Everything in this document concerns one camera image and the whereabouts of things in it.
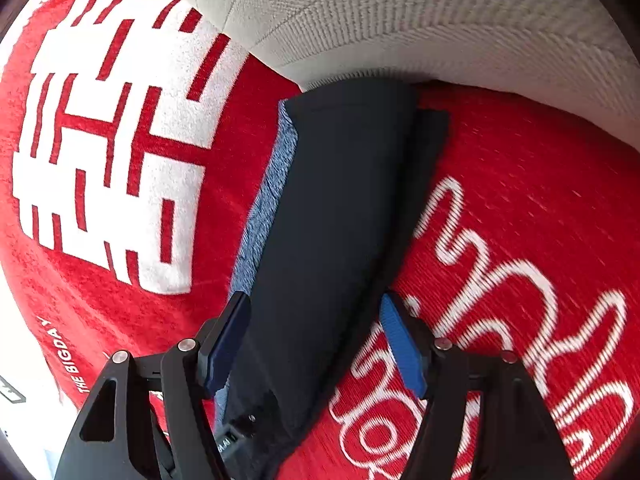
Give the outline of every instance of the metal screw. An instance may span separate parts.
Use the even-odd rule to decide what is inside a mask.
[[[450,350],[451,347],[453,346],[453,343],[446,337],[436,338],[436,341],[434,341],[433,344],[438,350],[442,350],[443,352]]]
[[[181,352],[188,352],[189,350],[193,350],[194,348],[196,348],[195,339],[183,339],[178,343],[178,350],[180,350]]]
[[[111,356],[111,360],[119,365],[129,359],[129,352],[126,350],[118,350],[113,356]]]
[[[516,355],[516,352],[512,352],[511,350],[503,350],[502,352],[500,352],[500,357],[505,363],[510,365],[518,362],[518,356]]]

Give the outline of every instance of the black garment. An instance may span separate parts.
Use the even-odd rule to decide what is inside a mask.
[[[338,82],[286,103],[298,145],[252,289],[225,421],[255,436],[230,475],[273,478],[364,343],[424,207],[447,115],[386,79]]]

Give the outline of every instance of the blue gripper pad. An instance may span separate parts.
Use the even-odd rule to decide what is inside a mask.
[[[200,348],[200,354],[206,358],[204,388],[209,395],[225,386],[250,320],[250,298],[243,292],[235,292]]]
[[[422,356],[407,327],[402,322],[398,308],[388,294],[380,303],[380,324],[385,331],[389,348],[396,360],[404,386],[418,399],[427,393],[427,383],[422,374]]]

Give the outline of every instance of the textured cream fabric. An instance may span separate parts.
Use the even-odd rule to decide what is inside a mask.
[[[580,115],[640,150],[640,66],[598,0],[188,0],[311,88],[437,78]]]

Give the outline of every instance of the red shirt with white print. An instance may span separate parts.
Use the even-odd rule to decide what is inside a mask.
[[[106,356],[166,351],[223,308],[298,89],[183,0],[46,0],[9,50],[0,262],[81,405]],[[521,355],[591,479],[640,393],[640,155],[509,94],[430,86],[422,105],[451,113],[450,139],[396,289],[460,346]],[[375,324],[280,477],[398,479],[423,410]]]

